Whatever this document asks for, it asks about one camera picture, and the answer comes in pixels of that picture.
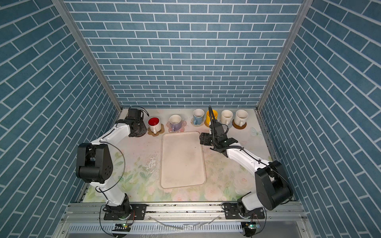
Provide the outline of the red mug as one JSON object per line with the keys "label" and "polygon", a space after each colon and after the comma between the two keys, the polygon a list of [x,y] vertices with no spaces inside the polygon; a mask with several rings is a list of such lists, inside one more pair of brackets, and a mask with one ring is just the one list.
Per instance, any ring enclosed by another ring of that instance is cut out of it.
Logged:
{"label": "red mug", "polygon": [[161,121],[158,117],[151,117],[148,120],[148,125],[152,133],[158,134],[161,131]]}

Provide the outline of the light blue round coaster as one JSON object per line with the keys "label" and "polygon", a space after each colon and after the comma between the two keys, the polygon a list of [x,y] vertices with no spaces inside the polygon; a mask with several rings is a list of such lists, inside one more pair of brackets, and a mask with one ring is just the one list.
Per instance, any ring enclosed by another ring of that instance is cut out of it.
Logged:
{"label": "light blue round coaster", "polygon": [[232,127],[232,122],[228,123],[228,124],[222,124],[224,130],[226,131],[227,129],[230,129]]}

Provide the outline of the yellow mug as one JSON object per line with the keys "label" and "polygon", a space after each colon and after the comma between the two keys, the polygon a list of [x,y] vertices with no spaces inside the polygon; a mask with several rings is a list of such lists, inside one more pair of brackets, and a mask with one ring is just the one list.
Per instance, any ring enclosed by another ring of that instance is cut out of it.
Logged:
{"label": "yellow mug", "polygon": [[[218,112],[216,110],[212,110],[212,113],[214,115],[214,118],[217,120],[217,117],[218,117]],[[205,122],[204,124],[209,127],[210,126],[210,121],[211,121],[211,117],[210,117],[210,111],[208,110],[206,112],[206,119],[205,119]]]}

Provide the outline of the cork paw print coaster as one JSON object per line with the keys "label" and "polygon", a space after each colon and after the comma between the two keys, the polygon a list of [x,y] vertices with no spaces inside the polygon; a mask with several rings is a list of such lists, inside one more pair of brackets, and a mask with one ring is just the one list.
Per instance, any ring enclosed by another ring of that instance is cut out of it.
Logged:
{"label": "cork paw print coaster", "polygon": [[161,124],[161,129],[156,134],[153,131],[151,131],[150,128],[147,129],[148,135],[153,136],[153,137],[156,137],[156,136],[158,136],[160,134],[163,134],[164,132],[165,132],[165,129],[164,129],[164,125],[163,124]]}

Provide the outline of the light blue mug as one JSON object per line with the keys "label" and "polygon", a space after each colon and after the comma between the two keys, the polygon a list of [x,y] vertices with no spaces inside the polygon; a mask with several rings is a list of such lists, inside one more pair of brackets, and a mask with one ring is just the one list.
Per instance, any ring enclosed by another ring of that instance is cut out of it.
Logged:
{"label": "light blue mug", "polygon": [[194,123],[196,124],[196,120],[198,119],[198,123],[200,124],[201,119],[204,119],[204,110],[203,109],[195,109],[193,111],[193,118],[194,118]]}

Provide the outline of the white speckled mug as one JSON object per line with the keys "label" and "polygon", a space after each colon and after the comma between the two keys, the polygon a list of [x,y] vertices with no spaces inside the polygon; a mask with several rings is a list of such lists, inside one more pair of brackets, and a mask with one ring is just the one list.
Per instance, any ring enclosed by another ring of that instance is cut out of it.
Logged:
{"label": "white speckled mug", "polygon": [[247,122],[247,119],[249,117],[249,114],[245,110],[238,110],[235,114],[235,123],[239,126],[242,126],[244,123]]}

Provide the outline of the pink flower coaster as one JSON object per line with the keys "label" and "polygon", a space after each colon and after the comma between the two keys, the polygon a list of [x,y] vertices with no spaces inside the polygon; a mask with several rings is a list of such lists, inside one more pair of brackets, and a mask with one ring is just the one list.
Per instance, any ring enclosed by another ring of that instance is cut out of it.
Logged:
{"label": "pink flower coaster", "polygon": [[172,129],[170,122],[167,122],[167,124],[166,124],[166,127],[168,128],[169,133],[184,132],[186,126],[187,126],[187,122],[185,120],[182,120],[181,128],[179,130],[175,131],[174,129]]}

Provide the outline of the white mug purple handle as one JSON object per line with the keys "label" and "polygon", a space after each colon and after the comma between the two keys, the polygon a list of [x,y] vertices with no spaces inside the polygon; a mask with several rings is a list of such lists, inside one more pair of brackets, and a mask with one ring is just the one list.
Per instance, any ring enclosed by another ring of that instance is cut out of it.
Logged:
{"label": "white mug purple handle", "polygon": [[171,132],[179,131],[182,127],[182,118],[180,115],[172,115],[169,118]]}

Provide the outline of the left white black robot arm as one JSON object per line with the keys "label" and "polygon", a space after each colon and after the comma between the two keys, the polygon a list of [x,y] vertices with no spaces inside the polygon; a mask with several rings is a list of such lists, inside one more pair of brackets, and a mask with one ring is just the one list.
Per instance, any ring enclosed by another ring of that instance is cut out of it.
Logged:
{"label": "left white black robot arm", "polygon": [[106,205],[101,210],[105,212],[105,220],[143,220],[146,212],[145,204],[131,205],[129,197],[122,192],[117,184],[123,178],[120,175],[116,181],[112,177],[114,170],[109,147],[116,147],[125,137],[142,137],[147,128],[143,121],[146,109],[131,106],[124,119],[117,120],[108,132],[98,139],[82,143],[78,146],[76,157],[76,176],[89,183],[95,190],[104,195]]}

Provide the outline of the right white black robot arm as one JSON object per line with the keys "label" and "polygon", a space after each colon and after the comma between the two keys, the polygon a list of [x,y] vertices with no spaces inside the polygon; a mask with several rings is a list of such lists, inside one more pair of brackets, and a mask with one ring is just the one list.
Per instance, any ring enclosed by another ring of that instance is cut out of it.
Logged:
{"label": "right white black robot arm", "polygon": [[211,150],[239,163],[255,177],[255,191],[237,201],[238,212],[243,218],[252,216],[259,208],[271,211],[293,197],[291,184],[279,161],[271,162],[249,152],[236,139],[228,138],[228,130],[218,121],[212,121],[209,128],[209,133],[200,135],[200,144],[211,146]]}

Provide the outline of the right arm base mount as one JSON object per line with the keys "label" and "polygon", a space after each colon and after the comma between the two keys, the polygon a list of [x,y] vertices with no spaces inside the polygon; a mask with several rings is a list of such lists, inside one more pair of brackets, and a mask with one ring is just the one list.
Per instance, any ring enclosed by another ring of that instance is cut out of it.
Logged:
{"label": "right arm base mount", "polygon": [[221,208],[224,211],[225,218],[228,220],[265,218],[265,213],[262,208],[256,208],[249,211],[244,207],[243,203],[224,202],[221,204]]}

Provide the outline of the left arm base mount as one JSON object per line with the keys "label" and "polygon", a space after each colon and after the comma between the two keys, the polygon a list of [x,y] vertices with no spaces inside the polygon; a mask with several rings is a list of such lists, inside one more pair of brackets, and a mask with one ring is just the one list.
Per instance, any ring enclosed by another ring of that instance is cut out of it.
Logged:
{"label": "left arm base mount", "polygon": [[105,212],[104,220],[143,220],[145,217],[146,204],[130,204],[127,207],[106,205],[102,210]]}

